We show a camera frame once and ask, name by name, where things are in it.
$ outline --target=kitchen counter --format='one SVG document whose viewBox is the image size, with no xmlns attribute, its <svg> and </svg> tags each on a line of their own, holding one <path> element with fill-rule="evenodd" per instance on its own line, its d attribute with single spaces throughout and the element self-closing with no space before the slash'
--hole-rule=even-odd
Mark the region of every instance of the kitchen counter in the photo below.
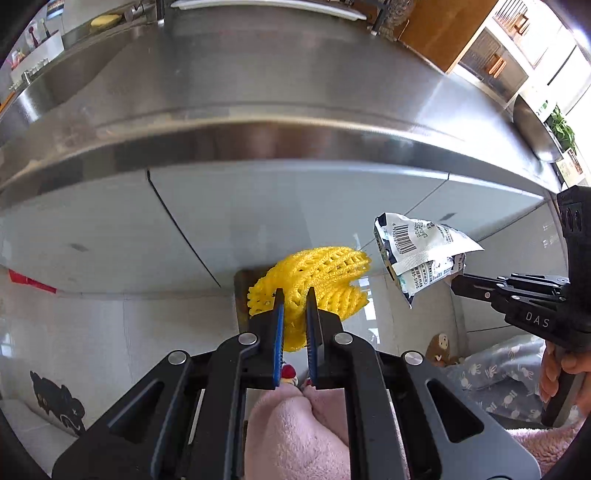
<svg viewBox="0 0 591 480">
<path fill-rule="evenodd" d="M 494 101 L 359 26 L 270 7 L 168 12 L 0 149 L 0 208 L 127 171 L 253 159 L 560 190 Z"/>
</svg>

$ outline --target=shelf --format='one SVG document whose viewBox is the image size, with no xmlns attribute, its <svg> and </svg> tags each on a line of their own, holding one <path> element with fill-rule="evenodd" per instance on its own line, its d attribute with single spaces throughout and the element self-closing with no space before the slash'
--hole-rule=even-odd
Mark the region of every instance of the shelf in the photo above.
<svg viewBox="0 0 591 480">
<path fill-rule="evenodd" d="M 509 106 L 509 104 L 511 103 L 511 102 L 507 102 L 507 101 L 503 100 L 492 88 L 490 88 L 486 83 L 481 81 L 472 72 L 470 72 L 470 71 L 466 70 L 464 67 L 462 67 L 462 65 L 460 65 L 459 63 L 453 68 L 452 73 L 458 75 L 463 80 L 471 83 L 472 85 L 474 85 L 475 87 L 477 87 L 478 89 L 483 91 L 485 94 L 487 94 L 489 97 L 491 97 L 495 102 L 497 102 L 499 105 L 501 105 L 503 107 L 503 109 L 506 109 Z"/>
<path fill-rule="evenodd" d="M 513 39 L 503 30 L 503 27 L 494 18 L 489 17 L 485 22 L 485 28 L 507 49 L 517 64 L 524 70 L 525 74 L 531 78 L 534 75 L 534 68 L 515 42 L 513 42 Z"/>
</svg>

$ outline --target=kitchen shelf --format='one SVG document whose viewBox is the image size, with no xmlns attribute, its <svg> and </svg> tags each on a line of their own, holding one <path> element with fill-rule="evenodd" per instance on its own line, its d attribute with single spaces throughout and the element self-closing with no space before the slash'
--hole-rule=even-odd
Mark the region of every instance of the kitchen shelf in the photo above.
<svg viewBox="0 0 591 480">
<path fill-rule="evenodd" d="M 489 17 L 485 22 L 485 28 L 507 49 L 507 52 L 515 59 L 527 76 L 531 78 L 534 74 L 534 68 L 503 27 L 494 18 Z"/>
</svg>

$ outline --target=cabinet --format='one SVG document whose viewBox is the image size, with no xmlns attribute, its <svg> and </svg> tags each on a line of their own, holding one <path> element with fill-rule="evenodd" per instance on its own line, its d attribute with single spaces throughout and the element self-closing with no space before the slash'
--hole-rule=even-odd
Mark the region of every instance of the cabinet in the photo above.
<svg viewBox="0 0 591 480">
<path fill-rule="evenodd" d="M 553 209 L 551 202 L 545 203 L 480 242 L 485 250 L 467 255 L 466 272 L 492 278 L 512 273 L 567 276 L 562 234 Z M 464 298 L 459 300 L 471 352 L 522 333 L 508 326 L 504 316 L 489 304 Z"/>
<path fill-rule="evenodd" d="M 419 0 L 408 25 L 401 25 L 398 35 L 402 42 L 448 73 L 482 31 L 497 1 Z"/>
<path fill-rule="evenodd" d="M 0 261 L 60 290 L 219 289 L 142 171 L 25 202 L 0 218 Z"/>
<path fill-rule="evenodd" d="M 375 218 L 408 212 L 447 174 L 343 162 L 240 162 L 169 167 L 151 178 L 224 288 L 242 268 L 302 249 L 373 246 Z M 382 268 L 379 255 L 373 266 Z"/>
<path fill-rule="evenodd" d="M 408 216 L 445 223 L 478 241 L 543 202 L 543 197 L 533 193 L 451 174 Z"/>
<path fill-rule="evenodd" d="M 491 33 L 493 25 L 496 25 L 495 21 L 488 22 L 488 26 L 462 57 L 460 66 L 490 88 L 494 95 L 498 95 L 501 104 L 507 105 L 533 74 L 533 69 L 527 61 L 518 63 L 515 54 L 517 47 L 514 45 L 513 54 L 509 52 L 500 43 L 498 36 Z M 496 28 L 506 35 L 498 25 Z"/>
</svg>

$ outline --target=cabinet handle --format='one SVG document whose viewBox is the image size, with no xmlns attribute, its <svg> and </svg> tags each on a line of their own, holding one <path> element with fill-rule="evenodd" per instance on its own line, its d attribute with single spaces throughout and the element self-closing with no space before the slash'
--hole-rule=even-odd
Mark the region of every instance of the cabinet handle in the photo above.
<svg viewBox="0 0 591 480">
<path fill-rule="evenodd" d="M 488 67 L 486 68 L 488 75 L 494 75 L 501 65 L 503 65 L 503 59 L 499 54 L 495 53 L 492 57 L 492 60 L 489 62 Z"/>
<path fill-rule="evenodd" d="M 514 28 L 519 35 L 524 35 L 530 29 L 531 21 L 525 14 L 519 14 Z"/>
<path fill-rule="evenodd" d="M 506 60 L 503 60 L 503 59 L 501 59 L 501 60 L 502 60 L 501 66 L 499 68 L 497 68 L 495 74 L 493 75 L 493 78 L 495 78 L 495 79 L 501 74 L 501 72 L 503 70 L 505 70 L 505 67 L 507 66 Z"/>
</svg>

